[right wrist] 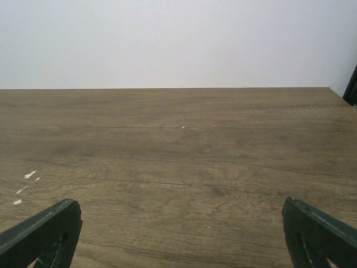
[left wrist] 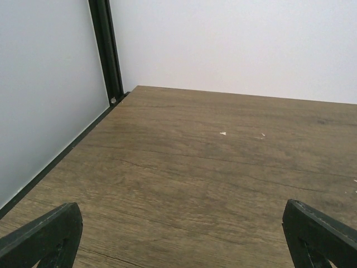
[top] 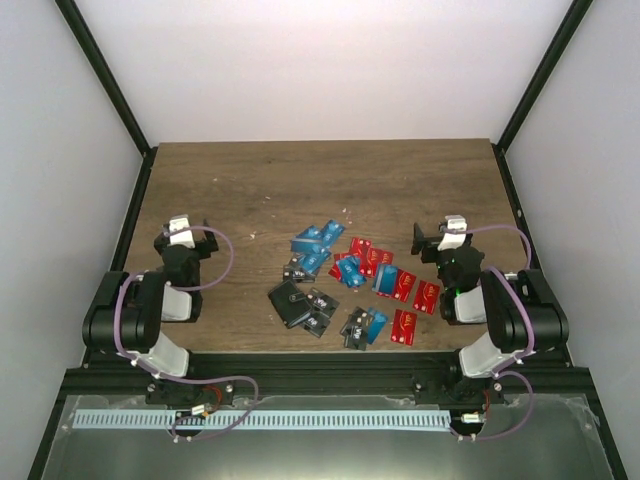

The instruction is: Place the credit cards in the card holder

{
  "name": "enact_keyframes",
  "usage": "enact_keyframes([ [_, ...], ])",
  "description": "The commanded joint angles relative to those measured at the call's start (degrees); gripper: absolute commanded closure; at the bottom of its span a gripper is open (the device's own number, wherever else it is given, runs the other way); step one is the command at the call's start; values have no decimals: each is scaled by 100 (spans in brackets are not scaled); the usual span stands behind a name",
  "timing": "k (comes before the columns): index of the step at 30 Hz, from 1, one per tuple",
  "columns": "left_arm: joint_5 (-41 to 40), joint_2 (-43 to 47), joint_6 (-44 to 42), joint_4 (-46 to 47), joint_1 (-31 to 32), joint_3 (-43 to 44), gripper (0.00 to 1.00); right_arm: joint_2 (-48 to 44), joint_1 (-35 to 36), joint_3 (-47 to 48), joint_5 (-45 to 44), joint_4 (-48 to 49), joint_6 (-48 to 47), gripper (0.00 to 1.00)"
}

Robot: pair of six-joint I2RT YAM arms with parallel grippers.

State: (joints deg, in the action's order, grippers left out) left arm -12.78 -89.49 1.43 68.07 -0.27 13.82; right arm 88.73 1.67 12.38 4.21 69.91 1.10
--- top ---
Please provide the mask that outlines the black leather card holder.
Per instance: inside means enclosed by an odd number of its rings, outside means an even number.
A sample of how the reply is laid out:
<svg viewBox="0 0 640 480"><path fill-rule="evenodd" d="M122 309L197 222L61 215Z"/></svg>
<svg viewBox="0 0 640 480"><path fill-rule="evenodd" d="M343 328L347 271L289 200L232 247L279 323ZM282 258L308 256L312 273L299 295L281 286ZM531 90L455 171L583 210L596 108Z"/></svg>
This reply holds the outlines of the black leather card holder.
<svg viewBox="0 0 640 480"><path fill-rule="evenodd" d="M291 280L275 286L267 296L287 329L296 327L311 316L312 305L307 295Z"/></svg>

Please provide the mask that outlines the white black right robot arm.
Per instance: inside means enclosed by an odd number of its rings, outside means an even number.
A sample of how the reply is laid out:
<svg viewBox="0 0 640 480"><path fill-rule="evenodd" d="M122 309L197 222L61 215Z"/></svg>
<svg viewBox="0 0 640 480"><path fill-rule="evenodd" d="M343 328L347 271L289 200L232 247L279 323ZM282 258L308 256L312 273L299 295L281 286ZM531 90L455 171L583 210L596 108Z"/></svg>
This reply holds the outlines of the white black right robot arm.
<svg viewBox="0 0 640 480"><path fill-rule="evenodd" d="M502 229L521 237L526 263L517 272L485 266L485 254L472 245L474 234ZM439 295L443 319L486 325L478 340L459 351L460 368L444 378L451 400L468 402L480 390L479 378L495 378L514 363L566 344L566 314L543 272L532 267L530 240L517 227L499 224L470 229L464 217L450 215L435 236L425 235L415 224L411 253L422 263L436 266L444 287Z"/></svg>

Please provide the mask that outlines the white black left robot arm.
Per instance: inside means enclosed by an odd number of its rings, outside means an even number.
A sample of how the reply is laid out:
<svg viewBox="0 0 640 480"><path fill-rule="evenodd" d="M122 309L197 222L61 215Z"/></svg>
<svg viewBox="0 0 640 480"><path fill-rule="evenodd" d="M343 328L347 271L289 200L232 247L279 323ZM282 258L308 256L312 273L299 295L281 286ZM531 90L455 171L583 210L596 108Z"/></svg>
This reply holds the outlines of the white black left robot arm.
<svg viewBox="0 0 640 480"><path fill-rule="evenodd" d="M200 315L201 262L218 250L213 232L197 239L186 214L172 217L154 240L162 265L132 279L121 304L117 303L124 271L107 272L94 296L82 326L87 348L114 352L151 374L171 377L170 393L181 403L196 402L204 392L203 377L188 369L189 351L164 333L164 323L193 323Z"/></svg>

